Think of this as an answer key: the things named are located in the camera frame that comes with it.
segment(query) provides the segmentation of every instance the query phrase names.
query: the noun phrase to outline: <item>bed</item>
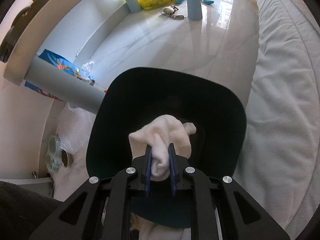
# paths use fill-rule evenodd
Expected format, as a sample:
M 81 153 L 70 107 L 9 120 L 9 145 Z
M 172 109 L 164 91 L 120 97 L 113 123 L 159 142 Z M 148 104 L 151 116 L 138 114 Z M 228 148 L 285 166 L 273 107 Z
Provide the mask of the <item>bed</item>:
M 259 51 L 234 178 L 296 239 L 320 203 L 320 31 L 303 0 L 257 0 Z

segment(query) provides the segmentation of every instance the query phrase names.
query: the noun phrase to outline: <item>white towel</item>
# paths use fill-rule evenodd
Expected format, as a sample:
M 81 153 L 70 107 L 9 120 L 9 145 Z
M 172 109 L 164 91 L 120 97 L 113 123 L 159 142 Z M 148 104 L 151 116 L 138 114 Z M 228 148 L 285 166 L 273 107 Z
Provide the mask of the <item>white towel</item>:
M 191 228 L 167 228 L 141 217 L 135 216 L 135 227 L 139 231 L 139 240 L 190 240 Z
M 189 135 L 196 133 L 193 123 L 182 124 L 171 115 L 162 115 L 140 130 L 129 134 L 132 158 L 143 156 L 147 145 L 152 147 L 151 180 L 161 181 L 169 177 L 170 143 L 174 144 L 177 155 L 190 158 Z

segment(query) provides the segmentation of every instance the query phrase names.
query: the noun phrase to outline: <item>metal screw head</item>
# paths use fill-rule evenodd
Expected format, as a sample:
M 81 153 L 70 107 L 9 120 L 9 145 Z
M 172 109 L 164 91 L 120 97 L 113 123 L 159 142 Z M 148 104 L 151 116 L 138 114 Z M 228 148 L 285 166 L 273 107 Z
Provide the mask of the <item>metal screw head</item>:
M 132 173 L 135 173 L 135 172 L 136 172 L 136 169 L 135 169 L 134 167 L 130 167 L 130 168 L 127 168 L 127 169 L 126 169 L 126 172 L 127 172 L 128 174 L 132 174 Z
M 186 173 L 194 173 L 196 170 L 193 167 L 186 167 Z
M 222 178 L 222 180 L 223 180 L 225 183 L 230 183 L 230 182 L 232 182 L 232 178 L 229 177 L 229 176 L 224 176 L 224 177 Z
M 89 182 L 90 182 L 91 184 L 96 184 L 98 181 L 99 181 L 99 178 L 96 177 L 96 176 L 93 176 L 93 177 L 91 177 L 91 178 L 89 179 Z

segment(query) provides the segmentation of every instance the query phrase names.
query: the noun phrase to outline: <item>keychain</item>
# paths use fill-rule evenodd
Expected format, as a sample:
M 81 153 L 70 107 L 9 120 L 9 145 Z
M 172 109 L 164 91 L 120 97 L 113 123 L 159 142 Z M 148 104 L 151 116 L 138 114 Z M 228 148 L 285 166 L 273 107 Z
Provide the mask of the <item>keychain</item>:
M 183 20 L 184 15 L 173 15 L 179 8 L 175 5 L 164 7 L 161 14 L 170 17 L 172 20 Z

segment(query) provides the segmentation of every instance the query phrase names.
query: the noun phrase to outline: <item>white floor tile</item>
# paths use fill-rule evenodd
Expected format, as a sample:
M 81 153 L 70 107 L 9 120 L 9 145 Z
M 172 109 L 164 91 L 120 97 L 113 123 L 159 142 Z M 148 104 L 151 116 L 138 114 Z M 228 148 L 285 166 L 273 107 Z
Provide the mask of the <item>white floor tile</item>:
M 208 79 L 231 89 L 246 106 L 258 56 L 256 0 L 235 0 Z
M 203 19 L 171 20 L 161 8 L 129 14 L 93 55 L 92 76 L 108 87 L 122 72 L 148 66 L 207 78 L 228 26 L 234 0 L 202 3 Z M 176 14 L 187 16 L 187 1 Z

